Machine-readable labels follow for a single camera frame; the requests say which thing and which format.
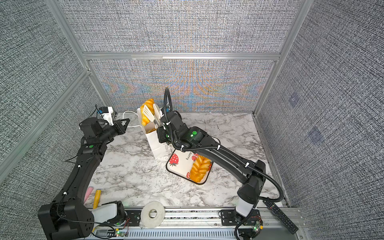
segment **yellow stick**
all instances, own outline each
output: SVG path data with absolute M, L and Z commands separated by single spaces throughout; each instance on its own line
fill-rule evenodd
M 95 200 L 93 201 L 93 209 L 96 209 L 99 206 L 100 194 L 101 189 L 96 190 Z

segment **bread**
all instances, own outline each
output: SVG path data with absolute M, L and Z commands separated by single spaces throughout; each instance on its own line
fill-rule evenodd
M 153 109 L 153 104 L 155 103 L 155 101 L 153 100 L 153 98 L 151 99 L 148 99 L 147 101 L 145 101 L 145 103 L 143 105 L 141 105 L 140 107 L 140 110 L 141 110 L 141 125 L 145 126 L 147 125 L 148 123 L 150 123 L 151 121 L 144 115 L 143 113 L 143 109 L 144 109 L 144 106 L 147 105 L 147 107 L 149 108 L 149 110 L 151 111 L 151 113 L 154 115 L 155 114 L 155 109 Z
M 206 157 L 198 156 L 192 165 L 190 172 L 190 179 L 194 182 L 199 183 L 211 166 L 211 160 Z

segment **remote control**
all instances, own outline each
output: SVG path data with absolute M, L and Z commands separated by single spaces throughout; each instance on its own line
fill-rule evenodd
M 263 202 L 269 208 L 269 210 L 271 210 L 272 213 L 280 219 L 280 221 L 291 232 L 291 234 L 294 234 L 298 230 L 297 226 L 283 213 L 283 211 L 278 206 L 276 206 L 274 202 L 265 200 L 263 200 Z

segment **marble table surface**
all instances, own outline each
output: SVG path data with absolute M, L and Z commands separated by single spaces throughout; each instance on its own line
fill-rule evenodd
M 251 114 L 247 113 L 182 113 L 187 126 L 197 126 L 236 154 L 253 161 L 266 163 L 266 172 L 272 176 L 264 149 L 259 139 Z M 138 125 L 137 116 L 126 113 L 130 126 Z M 213 164 L 211 173 L 203 185 L 197 185 L 169 173 L 166 162 L 169 156 L 154 159 L 148 141 L 141 128 L 127 129 L 108 145 L 106 155 L 93 174 L 89 186 L 94 190 L 86 206 L 93 205 L 96 189 L 101 189 L 99 206 L 121 200 L 125 207 L 144 206 L 159 201 L 165 207 L 231 207 L 238 201 L 237 190 L 241 183 L 218 164 Z M 276 198 L 278 191 L 268 180 L 261 196 Z M 265 207 L 259 201 L 259 207 Z

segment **strawberry tray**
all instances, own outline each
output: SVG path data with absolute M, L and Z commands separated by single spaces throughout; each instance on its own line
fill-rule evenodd
M 208 175 L 211 172 L 211 167 L 213 162 L 211 161 L 211 165 L 209 170 L 206 172 L 205 176 L 200 182 L 194 182 L 189 179 L 190 171 L 192 169 L 192 165 L 195 162 L 196 158 L 199 155 L 193 152 L 182 152 L 179 150 L 175 150 L 172 156 L 169 158 L 166 164 L 166 169 L 168 172 L 173 173 L 179 177 L 187 179 L 195 184 L 202 185 L 207 181 Z

